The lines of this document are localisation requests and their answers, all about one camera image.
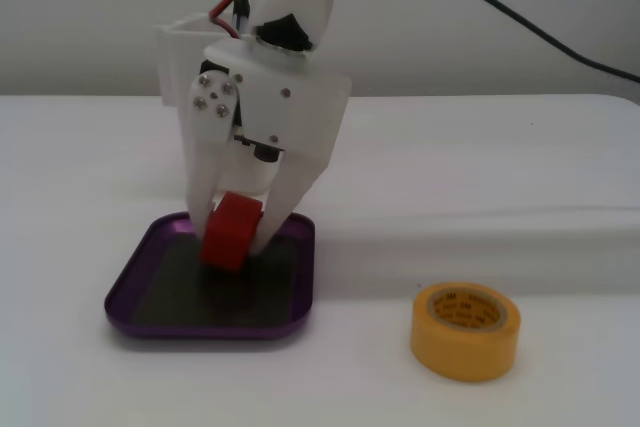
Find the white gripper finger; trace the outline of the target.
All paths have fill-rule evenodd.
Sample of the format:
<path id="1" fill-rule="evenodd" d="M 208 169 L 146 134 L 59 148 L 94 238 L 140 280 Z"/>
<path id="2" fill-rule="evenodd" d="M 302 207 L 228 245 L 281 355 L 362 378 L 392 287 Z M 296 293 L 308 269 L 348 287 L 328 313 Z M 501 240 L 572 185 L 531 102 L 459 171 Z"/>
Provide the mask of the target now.
<path id="1" fill-rule="evenodd" d="M 223 172 L 239 96 L 230 76 L 206 71 L 191 85 L 186 102 L 186 205 L 194 232 L 203 238 Z"/>
<path id="2" fill-rule="evenodd" d="M 327 160 L 284 153 L 251 244 L 252 255 L 264 250 L 327 166 Z"/>

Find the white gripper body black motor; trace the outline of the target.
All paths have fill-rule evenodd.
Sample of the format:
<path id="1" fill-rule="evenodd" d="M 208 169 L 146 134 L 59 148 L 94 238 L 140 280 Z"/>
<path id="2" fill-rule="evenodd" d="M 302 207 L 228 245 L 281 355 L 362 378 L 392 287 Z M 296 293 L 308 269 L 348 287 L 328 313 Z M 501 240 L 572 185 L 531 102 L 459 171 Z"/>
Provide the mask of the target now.
<path id="1" fill-rule="evenodd" d="M 207 71 L 227 73 L 237 87 L 232 142 L 247 142 L 268 159 L 285 152 L 329 159 L 350 95 L 347 77 L 256 41 L 227 39 L 208 46 Z"/>

